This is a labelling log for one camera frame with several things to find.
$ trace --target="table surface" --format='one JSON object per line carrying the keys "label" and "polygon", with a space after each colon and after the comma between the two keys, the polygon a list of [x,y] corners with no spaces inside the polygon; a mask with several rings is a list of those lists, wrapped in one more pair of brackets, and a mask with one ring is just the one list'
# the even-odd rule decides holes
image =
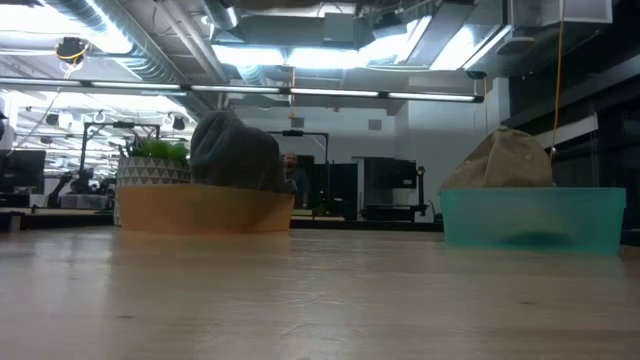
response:
{"label": "table surface", "polygon": [[0,241],[0,358],[638,359],[640,251],[460,250],[428,233]]}

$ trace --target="yellow cable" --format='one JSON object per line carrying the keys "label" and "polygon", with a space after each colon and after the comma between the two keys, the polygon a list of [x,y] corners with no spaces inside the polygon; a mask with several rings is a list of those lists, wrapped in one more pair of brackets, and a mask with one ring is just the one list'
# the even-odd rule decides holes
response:
{"label": "yellow cable", "polygon": [[487,103],[487,77],[484,77],[484,122],[485,133],[489,136],[489,104]]}
{"label": "yellow cable", "polygon": [[69,69],[69,71],[67,71],[67,73],[64,75],[65,80],[68,80],[68,79],[71,77],[71,73],[73,73],[73,70],[74,70],[74,69],[75,69],[75,67],[76,67],[76,63],[78,62],[78,58],[79,58],[79,56],[78,56],[78,57],[75,57],[75,58],[73,59],[73,65],[71,65],[71,66],[72,66],[72,68],[71,68],[71,69]]}
{"label": "yellow cable", "polygon": [[78,57],[84,55],[87,52],[88,49],[89,49],[89,44],[87,44],[87,46],[85,46],[84,49],[82,49],[82,51],[80,51],[79,53],[74,54],[74,55],[70,55],[70,56],[60,56],[60,55],[58,55],[57,54],[57,51],[58,51],[58,47],[57,46],[55,48],[55,51],[56,51],[56,56],[58,57],[58,59],[60,59],[60,60],[71,60],[71,59],[75,59],[75,58],[78,58]]}
{"label": "yellow cable", "polygon": [[558,131],[558,122],[560,120],[560,88],[562,84],[562,41],[564,35],[564,16],[567,9],[567,0],[562,1],[562,17],[560,19],[560,35],[558,39],[558,75],[556,78],[556,109],[555,119],[553,122],[553,138],[551,140],[551,154],[550,158],[553,161],[553,155],[556,149],[556,132]]}

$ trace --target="patterned planter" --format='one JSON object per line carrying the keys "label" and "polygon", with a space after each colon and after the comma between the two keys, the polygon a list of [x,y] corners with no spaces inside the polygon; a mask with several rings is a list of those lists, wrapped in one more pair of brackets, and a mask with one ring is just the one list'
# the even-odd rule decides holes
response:
{"label": "patterned planter", "polygon": [[116,226],[121,225],[119,188],[191,183],[191,174],[186,163],[150,157],[120,159],[117,178],[116,203],[113,211],[113,222]]}

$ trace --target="translucent plastic bin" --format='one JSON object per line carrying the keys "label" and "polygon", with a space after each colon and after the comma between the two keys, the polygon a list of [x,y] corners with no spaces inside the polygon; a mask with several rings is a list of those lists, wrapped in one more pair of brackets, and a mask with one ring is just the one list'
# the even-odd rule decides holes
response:
{"label": "translucent plastic bin", "polygon": [[441,203],[451,245],[616,254],[626,190],[452,189]]}

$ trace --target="spotlight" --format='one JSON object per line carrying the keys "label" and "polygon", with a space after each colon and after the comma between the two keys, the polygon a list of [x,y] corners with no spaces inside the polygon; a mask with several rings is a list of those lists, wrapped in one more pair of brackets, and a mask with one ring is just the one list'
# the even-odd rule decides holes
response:
{"label": "spotlight", "polygon": [[59,120],[60,120],[60,115],[58,115],[58,114],[49,114],[49,115],[47,115],[47,117],[46,117],[46,119],[44,121],[47,123],[47,125],[57,126]]}
{"label": "spotlight", "polygon": [[185,124],[184,124],[184,117],[182,116],[176,116],[173,118],[173,129],[174,130],[179,130],[182,131],[185,129]]}
{"label": "spotlight", "polygon": [[62,44],[58,44],[56,47],[56,56],[69,65],[77,66],[84,60],[87,48],[88,44],[84,40],[66,37],[62,40]]}

